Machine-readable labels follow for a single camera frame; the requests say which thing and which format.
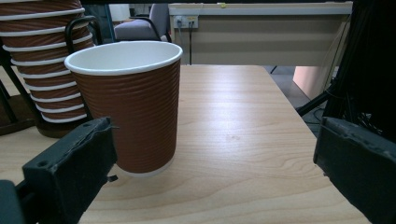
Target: chair backrest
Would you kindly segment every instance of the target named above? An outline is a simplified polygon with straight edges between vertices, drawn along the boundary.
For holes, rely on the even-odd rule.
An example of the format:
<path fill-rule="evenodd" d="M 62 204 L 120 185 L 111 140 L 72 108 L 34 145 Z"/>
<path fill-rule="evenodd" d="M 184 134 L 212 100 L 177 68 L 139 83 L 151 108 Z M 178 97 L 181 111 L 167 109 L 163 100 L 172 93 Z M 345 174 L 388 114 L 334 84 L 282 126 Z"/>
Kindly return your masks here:
<path fill-rule="evenodd" d="M 159 35 L 164 35 L 170 29 L 168 4 L 152 4 L 149 18 L 154 23 Z"/>

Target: floor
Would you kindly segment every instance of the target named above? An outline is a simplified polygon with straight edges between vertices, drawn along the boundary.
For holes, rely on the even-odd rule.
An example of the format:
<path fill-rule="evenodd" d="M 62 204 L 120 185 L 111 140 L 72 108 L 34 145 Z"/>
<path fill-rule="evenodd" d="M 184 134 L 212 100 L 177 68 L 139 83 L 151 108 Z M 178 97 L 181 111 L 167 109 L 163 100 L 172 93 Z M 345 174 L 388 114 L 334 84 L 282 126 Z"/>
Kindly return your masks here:
<path fill-rule="evenodd" d="M 268 71 L 268 73 L 270 73 L 274 69 L 274 66 L 265 65 L 264 68 Z M 293 82 L 294 70 L 294 66 L 278 66 L 271 74 L 271 77 L 277 86 L 283 91 L 294 108 L 298 108 L 299 106 L 307 104 L 310 100 Z M 318 137 L 319 124 L 321 115 L 323 113 L 323 108 L 324 106 L 321 105 L 311 110 L 309 113 L 303 115 L 303 120 L 316 137 Z"/>

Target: cup stack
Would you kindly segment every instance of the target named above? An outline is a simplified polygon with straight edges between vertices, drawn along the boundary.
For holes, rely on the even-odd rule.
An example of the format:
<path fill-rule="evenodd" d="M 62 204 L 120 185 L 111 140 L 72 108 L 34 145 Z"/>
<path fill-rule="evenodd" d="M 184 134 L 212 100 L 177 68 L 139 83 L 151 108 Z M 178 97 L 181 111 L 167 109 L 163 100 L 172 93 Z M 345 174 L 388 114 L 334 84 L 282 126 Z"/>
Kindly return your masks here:
<path fill-rule="evenodd" d="M 64 66 L 64 29 L 84 16 L 79 0 L 0 0 L 0 38 L 42 118 L 68 123 L 87 117 L 81 94 Z M 88 24 L 76 26 L 76 51 L 93 47 Z"/>

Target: power socket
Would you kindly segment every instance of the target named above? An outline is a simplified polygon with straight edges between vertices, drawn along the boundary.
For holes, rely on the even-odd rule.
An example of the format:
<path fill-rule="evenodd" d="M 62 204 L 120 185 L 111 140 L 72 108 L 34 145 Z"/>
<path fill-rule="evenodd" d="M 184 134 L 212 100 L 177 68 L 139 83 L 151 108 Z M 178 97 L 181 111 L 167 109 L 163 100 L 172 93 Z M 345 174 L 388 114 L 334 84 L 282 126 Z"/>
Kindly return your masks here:
<path fill-rule="evenodd" d="M 198 16 L 174 16 L 174 26 L 178 28 L 190 28 L 193 22 L 192 28 L 198 28 Z"/>

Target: table surface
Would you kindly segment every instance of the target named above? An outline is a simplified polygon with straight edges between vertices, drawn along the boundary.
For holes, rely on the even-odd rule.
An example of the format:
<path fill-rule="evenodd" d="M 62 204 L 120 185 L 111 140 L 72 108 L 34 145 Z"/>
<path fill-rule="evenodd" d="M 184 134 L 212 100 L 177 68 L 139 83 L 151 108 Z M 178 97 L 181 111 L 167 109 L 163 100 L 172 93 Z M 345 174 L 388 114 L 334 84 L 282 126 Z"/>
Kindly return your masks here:
<path fill-rule="evenodd" d="M 0 136 L 0 179 L 57 139 Z M 117 165 L 80 223 L 369 223 L 313 163 L 316 138 L 261 66 L 182 65 L 174 161 L 153 177 Z"/>

